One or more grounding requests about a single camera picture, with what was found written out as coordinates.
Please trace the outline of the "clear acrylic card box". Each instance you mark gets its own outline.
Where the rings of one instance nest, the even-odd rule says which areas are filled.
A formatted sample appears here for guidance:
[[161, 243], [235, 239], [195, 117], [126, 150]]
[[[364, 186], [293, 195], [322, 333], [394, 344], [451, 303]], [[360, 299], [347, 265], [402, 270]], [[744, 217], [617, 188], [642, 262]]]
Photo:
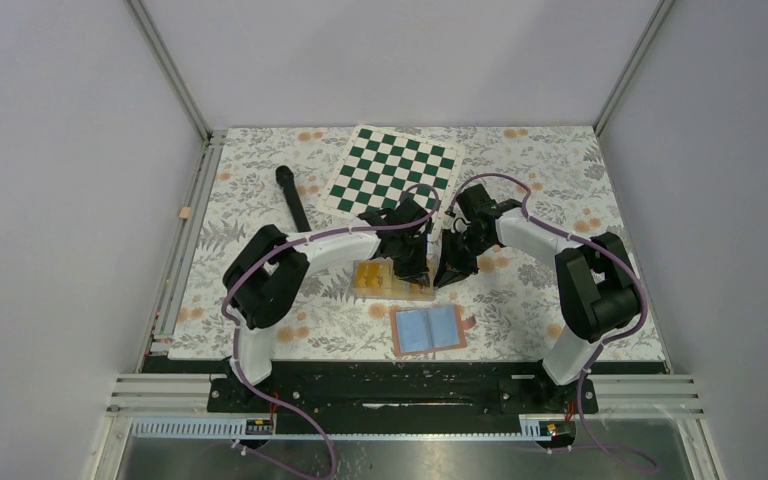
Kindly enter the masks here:
[[433, 286], [420, 286], [399, 279], [389, 259], [355, 263], [352, 289], [358, 299], [393, 301], [433, 301]]

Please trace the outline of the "tan leather card holder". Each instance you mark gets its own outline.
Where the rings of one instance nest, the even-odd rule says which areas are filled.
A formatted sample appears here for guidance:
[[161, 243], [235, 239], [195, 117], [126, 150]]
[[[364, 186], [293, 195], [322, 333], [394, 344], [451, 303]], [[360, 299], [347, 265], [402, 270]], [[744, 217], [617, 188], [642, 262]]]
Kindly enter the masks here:
[[394, 353], [403, 357], [465, 348], [462, 316], [453, 304], [397, 309], [390, 315]]

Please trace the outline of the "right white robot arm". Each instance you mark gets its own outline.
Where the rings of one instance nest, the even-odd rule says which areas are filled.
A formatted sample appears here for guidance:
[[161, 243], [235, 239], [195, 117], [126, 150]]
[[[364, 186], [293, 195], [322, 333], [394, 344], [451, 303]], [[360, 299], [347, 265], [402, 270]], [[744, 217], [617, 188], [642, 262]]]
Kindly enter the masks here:
[[495, 246], [521, 251], [555, 272], [565, 325], [541, 362], [533, 396], [543, 410], [557, 412], [615, 331], [648, 315], [625, 246], [610, 232], [590, 239], [565, 232], [528, 214], [522, 200], [493, 200], [481, 185], [459, 190], [456, 203], [466, 227], [443, 230], [435, 287], [476, 274], [479, 256]]

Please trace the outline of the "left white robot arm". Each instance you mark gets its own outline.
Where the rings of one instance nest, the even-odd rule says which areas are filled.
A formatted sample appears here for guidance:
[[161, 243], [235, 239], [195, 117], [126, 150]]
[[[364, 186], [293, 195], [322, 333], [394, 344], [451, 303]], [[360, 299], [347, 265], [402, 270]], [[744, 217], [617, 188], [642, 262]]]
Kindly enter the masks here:
[[405, 282], [427, 286], [428, 234], [434, 212], [411, 198], [360, 214], [329, 230], [290, 235], [273, 224], [260, 228], [223, 275], [221, 314], [234, 324], [230, 368], [232, 398], [248, 411], [269, 401], [275, 327], [290, 312], [305, 279], [321, 270], [389, 259]]

